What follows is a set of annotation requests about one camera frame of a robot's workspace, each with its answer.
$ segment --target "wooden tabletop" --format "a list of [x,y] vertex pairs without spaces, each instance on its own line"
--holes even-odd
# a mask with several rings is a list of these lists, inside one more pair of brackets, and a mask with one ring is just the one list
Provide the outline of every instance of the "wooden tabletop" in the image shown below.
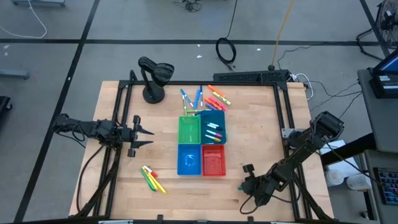
[[[94,120],[111,119],[117,86],[118,82],[103,82]],[[302,83],[288,83],[288,86],[295,126],[307,128],[311,117],[304,87]],[[132,127],[133,116],[139,115],[142,127],[155,135],[139,134],[138,139],[152,140],[154,143],[142,146],[134,158],[127,157],[129,144],[124,145],[111,218],[154,220],[158,214],[163,214],[165,220],[247,220],[247,215],[239,213],[241,204],[248,197],[237,190],[246,176],[242,166],[252,163],[256,169],[255,174],[261,175],[265,174],[273,163],[284,158],[273,88],[217,87],[226,95],[231,106],[228,107],[225,118],[228,138],[225,144],[226,176],[212,178],[177,175],[178,117],[183,115],[180,89],[183,88],[193,100],[198,86],[167,85],[164,100],[155,105],[144,101],[143,88],[143,85],[134,85],[132,88],[127,125]],[[210,90],[205,86],[203,94],[211,96]],[[280,100],[285,125],[288,126],[282,92]],[[82,166],[99,147],[97,141],[88,141]],[[103,155],[104,150],[90,162],[84,173],[80,207],[90,199],[98,186]],[[151,191],[139,172],[143,165],[150,166],[159,175],[158,181],[168,192],[167,195],[160,191]],[[308,158],[303,163],[303,169],[309,192],[325,213],[333,217],[319,156],[313,154]],[[101,213],[104,213],[107,194],[108,190],[105,190]],[[288,188],[275,194],[291,200]],[[71,215],[76,213],[75,197],[70,209]],[[304,217],[301,201],[299,207],[301,216]],[[251,199],[243,210],[250,211],[253,208],[254,200]],[[292,205],[274,198],[250,216],[253,216],[255,221],[294,221]]]

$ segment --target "concrete floor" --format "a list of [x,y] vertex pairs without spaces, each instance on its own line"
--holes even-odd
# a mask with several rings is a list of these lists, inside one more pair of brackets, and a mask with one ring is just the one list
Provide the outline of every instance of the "concrete floor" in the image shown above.
[[[216,40],[228,33],[234,1],[203,0],[203,8],[188,13],[173,0],[101,0],[88,39]],[[379,1],[367,0],[372,13]],[[34,5],[47,26],[46,39],[81,37],[94,0],[68,0],[67,6]],[[231,40],[276,40],[289,0],[238,1]],[[26,6],[0,2],[0,25],[24,35],[41,35],[40,24]],[[301,0],[294,4],[282,40],[353,41],[369,22],[358,0]],[[0,39],[13,38],[0,30]],[[374,34],[367,41],[376,41]],[[281,45],[277,58],[297,45]],[[0,129],[0,223],[14,220],[32,168],[43,144],[77,44],[6,44],[0,42],[0,68],[31,72],[28,80],[0,78],[0,95],[12,98],[14,109]],[[236,71],[266,70],[273,45],[237,45]],[[382,57],[380,47],[366,47]],[[126,79],[130,69],[139,74],[137,60],[148,56],[175,66],[173,80],[212,80],[228,72],[213,44],[85,44],[63,113],[89,120],[93,117],[100,85],[105,80]],[[305,73],[336,93],[356,82],[356,71],[378,64],[356,46],[318,46],[287,53],[281,67]],[[328,97],[314,83],[310,108]],[[351,91],[359,90],[354,86]],[[311,112],[328,110],[340,115],[353,96],[335,98]],[[364,101],[359,97],[342,117],[346,142],[371,131]],[[83,149],[54,136],[24,221],[65,218],[75,190]],[[377,223],[359,217],[365,210],[363,195],[345,186],[330,188],[335,217],[346,222]]]

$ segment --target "green bin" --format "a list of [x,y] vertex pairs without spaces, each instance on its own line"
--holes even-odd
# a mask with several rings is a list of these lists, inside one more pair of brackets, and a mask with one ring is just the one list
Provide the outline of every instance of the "green bin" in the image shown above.
[[178,121],[178,143],[200,144],[200,117],[181,116]]

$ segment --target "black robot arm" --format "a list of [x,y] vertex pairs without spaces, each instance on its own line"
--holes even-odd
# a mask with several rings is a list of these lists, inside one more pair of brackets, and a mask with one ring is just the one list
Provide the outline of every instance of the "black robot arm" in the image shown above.
[[106,147],[119,148],[124,142],[130,142],[130,149],[127,156],[134,157],[136,149],[153,141],[137,141],[137,134],[153,134],[146,131],[140,125],[141,118],[134,115],[133,128],[128,128],[127,125],[113,126],[112,121],[97,120],[97,121],[79,121],[69,118],[67,114],[61,114],[55,120],[53,131],[57,134],[72,132],[76,138],[76,133],[79,133],[87,138],[97,139],[99,143]]
[[[259,207],[269,202],[275,190],[283,191],[289,182],[294,180],[303,192],[303,197],[308,197],[313,210],[318,210],[318,205],[298,181],[294,170],[326,143],[337,139],[344,130],[343,124],[342,121],[326,111],[310,122],[308,129],[304,131],[289,130],[290,132],[284,133],[286,135],[284,146],[293,149],[294,152],[288,158],[275,163],[266,174],[257,177],[253,173],[254,166],[252,164],[243,166],[243,170],[249,173],[249,177],[245,178],[241,189],[244,193],[253,196],[256,206]],[[320,216],[318,216],[319,219],[330,219],[322,210],[316,214]]]

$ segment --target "plastic bin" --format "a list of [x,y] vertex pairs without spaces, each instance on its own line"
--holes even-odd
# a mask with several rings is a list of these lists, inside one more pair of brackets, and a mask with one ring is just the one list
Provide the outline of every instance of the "plastic bin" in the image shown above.
[[222,176],[225,175],[224,145],[202,145],[203,175]]
[[178,145],[178,175],[200,175],[201,174],[201,145],[179,144]]
[[181,116],[178,121],[178,143],[200,144],[200,117]]
[[[201,143],[202,144],[225,144],[226,142],[226,127],[225,127],[225,114],[224,111],[202,111],[200,113],[200,122],[201,122]],[[223,128],[222,131],[213,129],[209,126],[207,126],[208,123],[214,123],[218,124],[221,128]],[[210,136],[216,137],[212,134],[209,134],[207,132],[213,131],[218,134],[221,134],[223,137],[217,137],[221,140],[221,142],[215,142],[214,140],[206,137],[205,135],[208,134]]]

